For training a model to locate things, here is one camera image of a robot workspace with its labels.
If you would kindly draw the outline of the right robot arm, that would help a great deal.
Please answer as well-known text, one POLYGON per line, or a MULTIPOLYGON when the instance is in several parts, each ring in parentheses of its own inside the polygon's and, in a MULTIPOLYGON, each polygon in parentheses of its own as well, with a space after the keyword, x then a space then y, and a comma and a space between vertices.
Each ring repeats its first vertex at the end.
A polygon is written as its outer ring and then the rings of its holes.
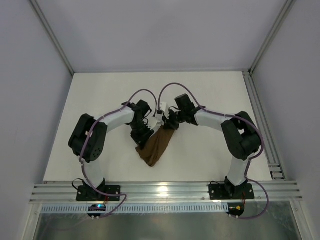
POLYGON ((225 115, 195 106, 187 94, 175 98, 176 110, 169 109, 163 115, 165 129, 177 130, 182 123, 208 127, 223 133, 232 155, 230 169, 224 179, 222 191, 231 199, 239 199, 248 189, 248 171, 254 154, 263 148, 263 140, 247 112, 225 115))

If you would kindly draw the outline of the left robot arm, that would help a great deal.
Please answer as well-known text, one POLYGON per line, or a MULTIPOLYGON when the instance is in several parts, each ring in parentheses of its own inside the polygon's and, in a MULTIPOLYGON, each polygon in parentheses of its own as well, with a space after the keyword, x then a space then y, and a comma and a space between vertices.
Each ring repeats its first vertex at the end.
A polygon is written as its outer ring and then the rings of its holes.
POLYGON ((107 134, 123 125, 131 127, 130 136, 140 149, 143 149, 155 133, 144 122, 146 115, 151 113, 147 102, 123 103, 120 109, 95 119, 83 114, 76 124, 68 141, 74 155, 79 157, 81 171, 84 176, 83 187, 87 193, 95 193, 106 197, 118 197, 121 194, 108 193, 106 182, 100 168, 101 156, 107 134))

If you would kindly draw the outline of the brown cloth napkin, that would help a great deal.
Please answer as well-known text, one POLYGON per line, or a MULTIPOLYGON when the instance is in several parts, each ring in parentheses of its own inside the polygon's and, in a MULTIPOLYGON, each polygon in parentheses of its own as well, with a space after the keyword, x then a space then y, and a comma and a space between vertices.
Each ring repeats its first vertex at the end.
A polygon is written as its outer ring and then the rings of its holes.
POLYGON ((137 146, 135 150, 149 167, 154 167, 166 151, 175 132, 173 129, 164 129, 164 127, 161 126, 158 131, 147 140, 143 149, 137 146))

